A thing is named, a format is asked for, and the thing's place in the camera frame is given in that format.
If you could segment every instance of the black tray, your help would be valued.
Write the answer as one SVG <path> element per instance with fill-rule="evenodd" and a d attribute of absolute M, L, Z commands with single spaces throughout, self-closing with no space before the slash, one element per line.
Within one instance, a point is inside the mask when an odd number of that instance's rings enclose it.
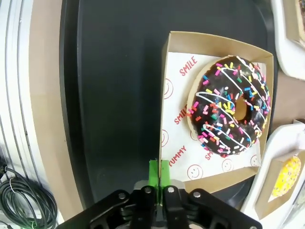
<path fill-rule="evenodd" d="M 272 52 L 275 98 L 274 24 L 264 0 L 64 0 L 61 17 L 62 108 L 86 207 L 114 190 L 131 191 L 159 156 L 161 49 L 170 31 L 220 35 Z M 216 196 L 235 206 L 250 186 L 241 182 Z"/>

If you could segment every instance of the yellow sprinkle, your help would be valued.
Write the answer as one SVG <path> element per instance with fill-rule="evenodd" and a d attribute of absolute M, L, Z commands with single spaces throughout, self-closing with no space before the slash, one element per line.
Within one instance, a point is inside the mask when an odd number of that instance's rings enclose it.
<path fill-rule="evenodd" d="M 226 109 L 226 112 L 227 112 L 227 113 L 230 113 L 230 114 L 232 114 L 232 115 L 235 113 L 234 111 L 228 110 L 228 109 Z"/>

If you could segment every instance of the green sprinkle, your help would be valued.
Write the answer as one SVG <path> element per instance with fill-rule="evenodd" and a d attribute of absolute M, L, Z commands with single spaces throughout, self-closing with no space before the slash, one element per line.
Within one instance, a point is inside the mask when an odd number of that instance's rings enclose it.
<path fill-rule="evenodd" d="M 211 115 L 211 117 L 212 117 L 212 119 L 214 119 L 214 120 L 217 120 L 217 117 L 216 117 L 216 115 Z"/>

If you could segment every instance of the white tray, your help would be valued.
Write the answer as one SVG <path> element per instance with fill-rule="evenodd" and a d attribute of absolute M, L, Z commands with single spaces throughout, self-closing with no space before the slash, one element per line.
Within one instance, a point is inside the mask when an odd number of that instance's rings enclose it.
<path fill-rule="evenodd" d="M 305 50 L 286 37 L 283 1 L 271 0 L 278 62 L 286 75 L 305 80 Z"/>
<path fill-rule="evenodd" d="M 241 209 L 241 212 L 255 220 L 259 221 L 254 208 L 255 203 L 261 192 L 272 158 L 284 155 L 294 149 L 305 149 L 304 141 L 301 140 L 302 137 L 303 139 L 305 137 L 305 124 L 296 122 L 295 124 L 280 126 L 271 134 L 267 141 L 261 167 L 255 176 L 249 195 Z M 296 184 L 291 198 L 276 211 L 260 220 L 263 229 L 277 229 L 282 225 L 304 179 L 305 169 L 300 174 L 299 181 Z"/>

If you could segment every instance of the donut hole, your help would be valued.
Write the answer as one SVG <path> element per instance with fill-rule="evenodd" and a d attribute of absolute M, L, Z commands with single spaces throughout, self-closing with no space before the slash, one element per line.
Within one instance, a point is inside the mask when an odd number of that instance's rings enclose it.
<path fill-rule="evenodd" d="M 240 96 L 235 102 L 235 114 L 234 117 L 237 121 L 242 121 L 247 115 L 247 104 L 244 102 L 244 97 Z"/>

